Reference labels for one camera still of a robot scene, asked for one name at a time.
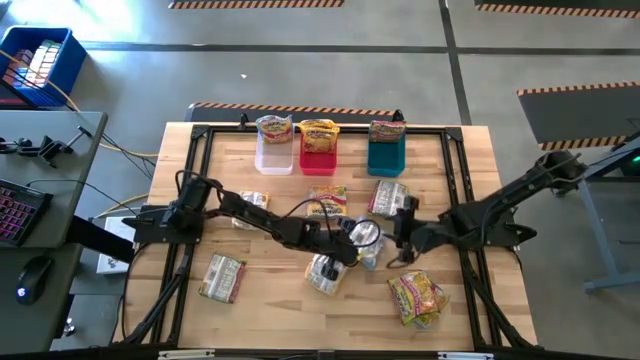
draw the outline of keyboard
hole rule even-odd
[[[0,180],[0,243],[20,246],[37,226],[53,195]]]

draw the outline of snack package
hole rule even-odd
[[[311,153],[333,153],[340,128],[331,120],[304,120],[298,124],[302,132],[302,148]]]
[[[398,142],[404,135],[407,124],[404,121],[373,120],[369,125],[371,142]]]
[[[281,144],[293,141],[293,126],[291,115],[281,118],[275,115],[267,115],[256,120],[258,131],[262,135],[265,144]]]
[[[267,205],[269,204],[269,194],[268,193],[260,193],[257,191],[240,191],[240,196],[243,200],[246,200],[253,205],[259,206],[263,209],[267,209]],[[245,223],[242,220],[238,220],[236,218],[231,219],[231,225],[237,229],[243,230],[257,230],[255,227]]]
[[[364,216],[358,218],[357,221],[365,220]],[[358,248],[358,259],[367,270],[375,270],[378,263],[378,254],[384,247],[384,241],[381,239],[382,234],[378,234],[378,228],[371,222],[363,222],[356,225],[349,235],[351,241],[356,245],[369,244],[378,239],[371,246]]]
[[[339,261],[335,261],[333,268],[338,270],[338,278],[335,281],[329,280],[322,276],[321,273],[322,266],[327,263],[328,259],[329,258],[324,255],[315,255],[311,263],[309,263],[309,266],[307,266],[307,270],[304,272],[304,278],[317,290],[327,295],[334,295],[338,291],[348,267]]]
[[[347,216],[347,188],[344,186],[314,185],[309,190],[309,198],[320,200],[329,218]],[[307,216],[324,218],[322,206],[317,202],[309,202]]]
[[[213,254],[198,293],[209,299],[233,304],[238,294],[240,281],[244,276],[246,264],[246,261]]]
[[[380,180],[376,185],[369,213],[384,217],[395,216],[398,208],[404,207],[404,200],[409,195],[409,188],[397,182]]]
[[[388,283],[405,326],[427,328],[449,302],[449,296],[424,271],[412,271]]]

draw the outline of red plastic bin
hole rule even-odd
[[[338,143],[331,154],[308,153],[303,148],[304,138],[300,135],[300,169],[305,175],[331,176],[338,165]]]

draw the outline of computer mouse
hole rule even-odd
[[[18,286],[16,287],[16,300],[23,305],[35,303],[47,282],[47,275],[53,264],[53,259],[40,255],[32,258],[24,266],[20,276],[18,276]]]

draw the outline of gray concrete floor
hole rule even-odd
[[[0,27],[68,26],[79,39],[91,41],[446,45],[437,0],[349,0],[334,9],[232,11],[171,11],[159,0],[59,1],[64,6],[54,11],[40,0],[39,10],[31,13],[19,3],[14,1]],[[480,13],[470,0],[449,5],[458,46],[640,46],[639,20]],[[490,127],[500,175],[508,182],[541,155],[516,90],[638,80],[639,59],[461,56],[460,64],[471,121]],[[197,101],[401,108],[413,123],[460,124],[450,70],[445,54],[91,51],[72,97],[83,110],[107,112],[107,133],[121,146],[156,152],[164,124],[183,120],[188,105]],[[586,151],[585,158],[604,151]],[[121,155],[105,150],[89,181],[120,199],[149,188]],[[77,212],[94,216],[109,206],[109,200],[87,190]],[[521,257],[540,344],[637,358],[640,285],[591,296],[582,291],[585,280],[605,270],[580,199],[540,194],[523,204],[518,220],[539,231],[522,247]],[[83,256],[74,284],[74,292],[82,294],[72,309],[78,335],[56,341],[56,349],[109,341],[121,279],[96,278],[95,259],[95,254]]]

